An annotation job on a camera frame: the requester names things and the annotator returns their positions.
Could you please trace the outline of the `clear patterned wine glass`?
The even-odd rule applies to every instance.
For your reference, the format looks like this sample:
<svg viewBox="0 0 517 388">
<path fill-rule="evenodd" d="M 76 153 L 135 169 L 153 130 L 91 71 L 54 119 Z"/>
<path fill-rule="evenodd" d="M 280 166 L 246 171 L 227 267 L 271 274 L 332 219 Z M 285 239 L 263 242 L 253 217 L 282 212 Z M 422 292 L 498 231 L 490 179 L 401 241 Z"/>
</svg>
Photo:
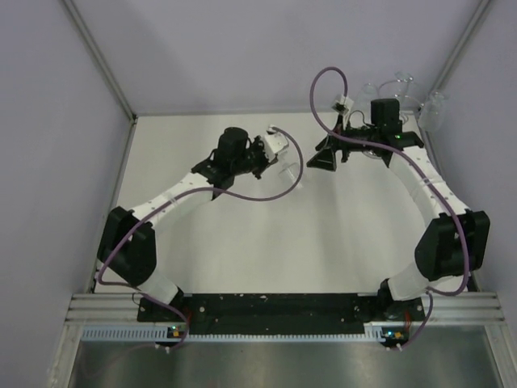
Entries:
<svg viewBox="0 0 517 388">
<path fill-rule="evenodd" d="M 281 163 L 278 176 L 280 178 L 280 181 L 283 184 L 284 190 L 287 190 L 289 188 L 294 188 L 294 189 L 303 188 L 302 180 L 300 180 L 298 183 L 296 183 L 296 181 L 298 180 L 298 178 L 300 176 L 300 171 L 301 171 L 301 167 L 298 162 L 283 161 Z"/>
</svg>

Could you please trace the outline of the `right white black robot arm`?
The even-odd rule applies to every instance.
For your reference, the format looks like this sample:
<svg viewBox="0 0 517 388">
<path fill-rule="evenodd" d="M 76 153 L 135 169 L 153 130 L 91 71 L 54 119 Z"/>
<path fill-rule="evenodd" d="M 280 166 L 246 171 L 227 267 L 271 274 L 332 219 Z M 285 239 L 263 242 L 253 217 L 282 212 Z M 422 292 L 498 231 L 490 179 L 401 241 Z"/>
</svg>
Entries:
<svg viewBox="0 0 517 388">
<path fill-rule="evenodd" d="M 452 192 L 432 165 L 420 136 L 403 129 L 396 99 L 374 99 L 370 121 L 358 128 L 349 122 L 345 96 L 338 97 L 334 110 L 335 125 L 325 129 L 327 135 L 308 167 L 335 171 L 352 153 L 371 151 L 400 180 L 425 225 L 413 261 L 380 284 L 379 314 L 394 320 L 406 311 L 406 301 L 426 291 L 448 297 L 464 292 L 471 272 L 484 259 L 490 230 L 487 213 L 471 210 Z"/>
</svg>

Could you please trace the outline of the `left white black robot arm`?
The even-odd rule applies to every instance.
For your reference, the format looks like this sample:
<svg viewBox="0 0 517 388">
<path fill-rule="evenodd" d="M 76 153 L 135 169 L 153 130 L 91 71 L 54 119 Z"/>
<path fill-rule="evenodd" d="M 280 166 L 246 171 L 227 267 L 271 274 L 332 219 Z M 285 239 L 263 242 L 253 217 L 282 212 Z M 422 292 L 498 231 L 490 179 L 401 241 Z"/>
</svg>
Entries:
<svg viewBox="0 0 517 388">
<path fill-rule="evenodd" d="M 209 156 L 172 188 L 141 205 L 131 209 L 118 206 L 108 214 L 97 259 L 128 285 L 156 299 L 154 308 L 165 320 L 177 319 L 183 311 L 183 291 L 160 273 L 158 235 L 215 200 L 219 194 L 213 188 L 228 190 L 239 175 L 259 179 L 287 148 L 287 138 L 272 128 L 253 140 L 244 129 L 225 129 Z"/>
</svg>

